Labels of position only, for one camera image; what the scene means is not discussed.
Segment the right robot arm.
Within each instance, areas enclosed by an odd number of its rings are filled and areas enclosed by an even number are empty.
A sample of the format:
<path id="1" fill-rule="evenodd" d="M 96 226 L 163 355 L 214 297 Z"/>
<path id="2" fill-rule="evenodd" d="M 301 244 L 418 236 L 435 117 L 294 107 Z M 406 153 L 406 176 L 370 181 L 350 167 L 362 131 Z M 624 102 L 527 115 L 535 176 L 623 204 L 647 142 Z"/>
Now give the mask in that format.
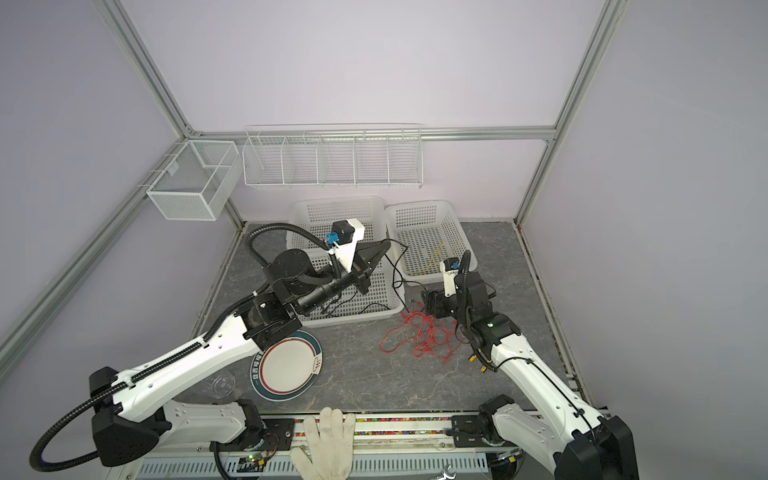
<path id="1" fill-rule="evenodd" d="M 636 479 L 633 434 L 619 417 L 606 417 L 562 381 L 534 351 L 520 328 L 493 309 L 487 285 L 452 264 L 440 290 L 423 294 L 426 312 L 451 317 L 481 364 L 510 378 L 536 408 L 532 416 L 500 395 L 481 408 L 494 442 L 508 441 L 557 479 Z"/>

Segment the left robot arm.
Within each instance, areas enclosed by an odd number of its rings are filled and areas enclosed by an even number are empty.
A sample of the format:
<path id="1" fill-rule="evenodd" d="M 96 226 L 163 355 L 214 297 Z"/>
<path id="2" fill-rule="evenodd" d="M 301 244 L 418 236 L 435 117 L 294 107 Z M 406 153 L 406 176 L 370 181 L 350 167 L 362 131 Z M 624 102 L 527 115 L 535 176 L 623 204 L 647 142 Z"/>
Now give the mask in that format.
<path id="1" fill-rule="evenodd" d="M 255 248 L 255 240 L 271 231 L 297 234 L 326 254 L 314 268 L 301 249 L 285 250 L 273 260 Z M 270 223 L 249 232 L 245 247 L 262 267 L 265 282 L 227 307 L 198 337 L 138 367 L 121 372 L 104 367 L 89 378 L 89 398 L 56 421 L 36 442 L 29 456 L 38 472 L 57 472 L 99 460 L 106 467 L 130 463 L 181 432 L 197 434 L 213 446 L 241 444 L 263 433 L 257 409 L 248 401 L 230 404 L 231 414 L 213 429 L 200 421 L 173 416 L 172 401 L 210 374 L 243 358 L 269 350 L 302 327 L 302 318 L 355 287 L 370 288 L 370 278 L 391 248 L 389 239 L 367 242 L 357 219 L 340 220 L 325 238 L 290 223 Z M 44 450 L 80 415 L 91 411 L 94 451 L 51 462 Z"/>

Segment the white gloved hand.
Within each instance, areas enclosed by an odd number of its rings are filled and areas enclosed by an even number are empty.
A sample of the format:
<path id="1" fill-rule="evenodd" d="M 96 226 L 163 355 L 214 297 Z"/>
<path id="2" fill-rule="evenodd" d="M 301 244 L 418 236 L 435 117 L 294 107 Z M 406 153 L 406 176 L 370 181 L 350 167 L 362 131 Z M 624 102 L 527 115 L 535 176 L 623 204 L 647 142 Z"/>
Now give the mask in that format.
<path id="1" fill-rule="evenodd" d="M 302 421 L 309 453 L 292 448 L 290 460 L 304 480 L 345 480 L 353 466 L 356 415 L 324 407 Z"/>

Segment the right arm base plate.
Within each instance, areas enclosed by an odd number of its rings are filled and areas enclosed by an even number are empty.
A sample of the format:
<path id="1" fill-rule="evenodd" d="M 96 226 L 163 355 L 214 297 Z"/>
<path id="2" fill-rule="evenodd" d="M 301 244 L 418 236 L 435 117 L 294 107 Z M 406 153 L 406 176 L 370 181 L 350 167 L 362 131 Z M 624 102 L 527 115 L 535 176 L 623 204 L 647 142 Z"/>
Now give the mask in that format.
<path id="1" fill-rule="evenodd" d="M 453 439 L 456 447 L 501 447 L 509 445 L 496 431 L 490 416 L 484 413 L 454 415 L 445 434 Z"/>

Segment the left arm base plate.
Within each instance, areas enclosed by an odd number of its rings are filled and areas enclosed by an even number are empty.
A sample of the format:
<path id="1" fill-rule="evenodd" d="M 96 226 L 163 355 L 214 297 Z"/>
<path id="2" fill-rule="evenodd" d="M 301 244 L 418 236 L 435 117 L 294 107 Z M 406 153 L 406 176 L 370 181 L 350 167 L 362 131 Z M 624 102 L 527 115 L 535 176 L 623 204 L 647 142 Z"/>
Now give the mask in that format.
<path id="1" fill-rule="evenodd" d="M 260 427 L 247 427 L 228 443 L 219 443 L 219 452 L 287 451 L 294 437 L 296 421 L 289 417 L 266 418 Z"/>

